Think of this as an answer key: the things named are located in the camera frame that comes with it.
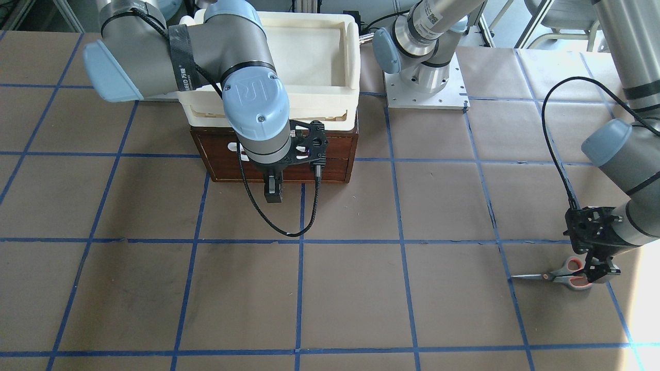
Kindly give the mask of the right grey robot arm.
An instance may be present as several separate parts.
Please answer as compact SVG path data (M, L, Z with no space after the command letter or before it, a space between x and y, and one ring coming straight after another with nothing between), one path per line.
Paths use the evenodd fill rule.
M290 100L255 8L217 1L192 26L167 26L155 1L101 2L99 15L102 37L83 50L99 96L122 103L217 88L239 143L264 177L266 200L280 202L293 147Z

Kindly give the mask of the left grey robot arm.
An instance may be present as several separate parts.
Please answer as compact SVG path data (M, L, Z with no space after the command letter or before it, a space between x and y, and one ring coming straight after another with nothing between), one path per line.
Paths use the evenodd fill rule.
M420 1L373 33L373 52L384 71L399 75L422 95L441 91L468 14L481 1ZM552 149L547 148L567 192L567 229L575 256L553 272L519 279L584 290L620 275L614 256L658 240L658 1L591 1L608 41L624 99L593 78L633 117L614 119L582 143L581 150L629 200L619 207L580 208Z

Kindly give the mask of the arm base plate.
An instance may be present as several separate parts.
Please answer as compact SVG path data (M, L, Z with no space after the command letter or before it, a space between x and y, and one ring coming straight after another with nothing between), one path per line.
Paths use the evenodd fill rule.
M471 106L457 54L440 68L420 64L397 74L384 73L384 81L391 108L466 110Z

